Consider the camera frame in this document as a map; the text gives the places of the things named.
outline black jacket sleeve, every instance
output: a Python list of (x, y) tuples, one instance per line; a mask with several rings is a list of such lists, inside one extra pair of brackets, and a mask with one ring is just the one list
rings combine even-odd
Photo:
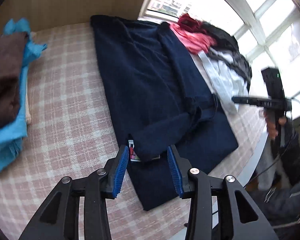
[(300, 182), (300, 144), (299, 134), (292, 127), (291, 120), (285, 124), (285, 143), (286, 147), (279, 148), (273, 142), (271, 145), (272, 153), (279, 154), (282, 166), (287, 174), (290, 184), (293, 187)]

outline pink plaid mattress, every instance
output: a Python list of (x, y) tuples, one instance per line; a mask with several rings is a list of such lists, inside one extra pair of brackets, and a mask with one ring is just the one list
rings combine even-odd
[[(88, 176), (118, 151), (89, 24), (40, 31), (35, 39), (48, 48), (29, 68), (32, 123), (24, 150), (0, 174), (0, 228), (10, 240), (19, 238), (63, 176)], [(241, 172), (264, 128), (250, 106), (241, 106), (229, 122), (239, 148), (211, 172), (221, 178)], [(183, 228), (189, 204), (176, 198), (145, 212), (126, 174), (118, 198), (107, 201), (112, 238), (169, 239)], [(82, 219), (79, 236), (84, 238)]]

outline navy blue blanket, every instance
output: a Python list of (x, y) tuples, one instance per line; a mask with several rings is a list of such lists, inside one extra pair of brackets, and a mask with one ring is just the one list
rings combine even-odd
[(90, 21), (118, 145), (134, 140), (142, 162), (129, 162), (128, 172), (150, 210), (177, 196), (169, 145), (209, 173), (238, 144), (218, 99), (168, 23), (103, 15)]

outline person's hand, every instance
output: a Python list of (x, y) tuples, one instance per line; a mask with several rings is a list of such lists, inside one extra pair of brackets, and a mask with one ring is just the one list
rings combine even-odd
[[(264, 115), (264, 117), (265, 117), (265, 119), (266, 119), (268, 134), (269, 134), (270, 138), (271, 138), (272, 140), (274, 140), (274, 139), (277, 137), (277, 135), (278, 135), (278, 131), (275, 129), (275, 123), (273, 123), (273, 122), (271, 122), (271, 121), (269, 120), (269, 118), (268, 118), (266, 112), (264, 112), (263, 115)], [(283, 117), (279, 118), (279, 121), (278, 121), (278, 122), (279, 122), (279, 124), (280, 124), (281, 126), (284, 126), (285, 123), (287, 122), (287, 118), (285, 118), (285, 117), (283, 116)]]

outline person's arm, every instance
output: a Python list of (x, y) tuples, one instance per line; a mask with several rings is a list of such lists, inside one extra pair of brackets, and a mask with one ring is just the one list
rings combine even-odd
[[(274, 139), (278, 135), (278, 132), (275, 130), (275, 124), (271, 123), (267, 116), (265, 117), (269, 136)], [(272, 143), (271, 150), (275, 155), (280, 155), (283, 169), (288, 176), (291, 186), (294, 186), (300, 181), (299, 134), (292, 127), (291, 120), (287, 122), (287, 119), (282, 117), (279, 119), (279, 124), (284, 125), (286, 146), (279, 148)]]

